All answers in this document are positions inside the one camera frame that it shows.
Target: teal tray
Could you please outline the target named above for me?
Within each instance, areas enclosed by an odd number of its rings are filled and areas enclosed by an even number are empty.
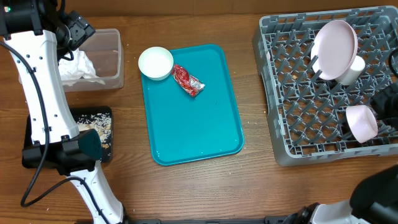
[[[163,166],[238,153],[244,136],[223,50],[213,44],[171,50],[206,86],[195,98],[170,75],[142,75],[150,149]]]

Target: candy wrapper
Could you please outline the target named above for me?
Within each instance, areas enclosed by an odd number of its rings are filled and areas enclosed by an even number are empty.
[[[205,87],[205,84],[199,81],[199,79],[190,75],[185,68],[177,64],[174,65],[171,75],[174,77],[175,81],[193,97],[197,96]]]

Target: crumpled paper towel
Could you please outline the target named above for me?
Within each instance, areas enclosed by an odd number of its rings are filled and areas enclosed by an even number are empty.
[[[68,61],[65,59],[61,59],[59,61],[58,69],[60,70],[61,80],[78,80],[82,77],[98,78],[98,76],[96,76],[93,62],[88,59],[84,51],[76,49],[75,51],[73,51],[73,56],[75,59],[73,59],[72,61]],[[102,80],[91,82],[98,82],[105,85],[105,82]]]

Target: wooden surface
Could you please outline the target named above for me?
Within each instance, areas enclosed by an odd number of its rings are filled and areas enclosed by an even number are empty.
[[[82,16],[281,14],[397,5],[396,0],[68,0],[67,11]]]
[[[262,218],[296,212],[313,202],[350,197],[369,175],[397,163],[397,156],[344,159],[328,164],[281,167],[274,159],[264,111],[266,99],[252,49],[260,15],[99,17],[96,29],[117,28],[124,48],[124,87],[68,93],[71,107],[108,105],[114,114],[114,159],[104,165],[116,197],[133,218]],[[226,55],[246,143],[234,156],[171,167],[151,158],[147,134],[140,53],[218,44]],[[80,195],[65,184],[37,205],[21,208],[20,199],[34,170],[21,165],[25,120],[24,93],[11,56],[0,49],[0,223],[73,223],[90,219]],[[30,198],[63,177],[43,170]]]

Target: dish rack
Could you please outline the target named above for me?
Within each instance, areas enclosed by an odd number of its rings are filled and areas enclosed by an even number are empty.
[[[319,30],[344,20],[358,36],[358,55],[366,67],[350,86],[318,78],[310,58]],[[253,38],[264,82],[276,161],[282,166],[331,162],[356,156],[398,154],[398,132],[378,122],[378,135],[359,143],[345,118],[347,106],[369,105],[379,90],[396,82],[388,56],[398,47],[398,9],[367,7],[264,16]],[[398,66],[398,57],[392,60]]]

